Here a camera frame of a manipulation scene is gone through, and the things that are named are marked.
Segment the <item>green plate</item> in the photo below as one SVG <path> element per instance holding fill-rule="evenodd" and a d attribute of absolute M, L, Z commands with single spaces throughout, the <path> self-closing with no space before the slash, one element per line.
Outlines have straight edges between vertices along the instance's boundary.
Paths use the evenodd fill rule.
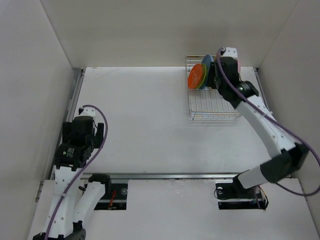
<path fill-rule="evenodd" d="M 196 86 L 196 89 L 201 89 L 203 84 L 204 84 L 204 81 L 205 81 L 205 78 L 206 78 L 206 75 L 207 75 L 207 66 L 205 63 L 201 63 L 201 68 L 202 68 L 202 74 L 201 74 L 201 77 L 200 77 L 200 81 L 198 82 L 197 86 Z"/>

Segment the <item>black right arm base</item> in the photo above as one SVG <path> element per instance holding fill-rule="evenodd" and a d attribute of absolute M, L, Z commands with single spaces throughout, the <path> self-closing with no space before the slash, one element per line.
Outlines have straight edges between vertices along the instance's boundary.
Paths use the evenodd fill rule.
<path fill-rule="evenodd" d="M 231 182 L 215 184 L 214 197 L 219 210 L 266 210 L 269 199 L 260 186 L 237 190 Z"/>

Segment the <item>orange plate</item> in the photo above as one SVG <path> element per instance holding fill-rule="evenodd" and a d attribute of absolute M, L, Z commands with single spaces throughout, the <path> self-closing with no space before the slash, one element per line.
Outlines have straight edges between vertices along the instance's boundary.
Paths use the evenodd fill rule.
<path fill-rule="evenodd" d="M 193 66 L 188 76 L 188 88 L 196 89 L 201 81 L 203 68 L 200 63 Z"/>

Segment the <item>light blue plate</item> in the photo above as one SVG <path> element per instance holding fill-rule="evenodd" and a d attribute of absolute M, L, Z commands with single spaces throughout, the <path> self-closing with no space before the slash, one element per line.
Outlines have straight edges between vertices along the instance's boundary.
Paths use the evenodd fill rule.
<path fill-rule="evenodd" d="M 212 55 L 207 54 L 202 62 L 202 64 L 205 64 L 206 66 L 206 74 L 205 78 L 203 80 L 203 83 L 200 86 L 200 89 L 204 89 L 205 87 L 209 87 L 212 89 L 216 88 L 214 77 L 215 77 L 215 63 L 214 63 L 214 57 Z"/>

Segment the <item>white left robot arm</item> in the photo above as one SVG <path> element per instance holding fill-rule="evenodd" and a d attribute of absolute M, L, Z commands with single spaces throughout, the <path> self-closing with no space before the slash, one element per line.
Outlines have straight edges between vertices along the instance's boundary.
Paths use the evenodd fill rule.
<path fill-rule="evenodd" d="M 43 230 L 35 240 L 84 240 L 85 224 L 101 198 L 112 192 L 111 177 L 94 173 L 76 200 L 84 170 L 101 152 L 108 122 L 95 123 L 92 116 L 78 116 L 62 124 L 62 142 L 54 154 L 54 192 Z"/>

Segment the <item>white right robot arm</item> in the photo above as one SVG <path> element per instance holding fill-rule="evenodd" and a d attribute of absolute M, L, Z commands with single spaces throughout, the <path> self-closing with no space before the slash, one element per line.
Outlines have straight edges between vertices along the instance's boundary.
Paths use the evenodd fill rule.
<path fill-rule="evenodd" d="M 249 122 L 270 157 L 270 160 L 236 175 L 230 186 L 232 193 L 243 197 L 254 187 L 264 183 L 276 184 L 299 170 L 309 148 L 285 132 L 265 106 L 255 86 L 240 79 L 238 61 L 230 56 L 216 56 L 214 68 L 214 82 L 219 94 Z"/>

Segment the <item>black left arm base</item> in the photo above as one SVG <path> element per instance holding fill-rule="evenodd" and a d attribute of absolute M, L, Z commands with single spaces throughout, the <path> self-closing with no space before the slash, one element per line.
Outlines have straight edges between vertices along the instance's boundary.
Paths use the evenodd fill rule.
<path fill-rule="evenodd" d="M 111 183 L 106 184 L 93 181 L 80 185 L 82 196 L 89 203 L 94 203 L 94 210 L 124 211 L 127 209 L 128 184 Z"/>

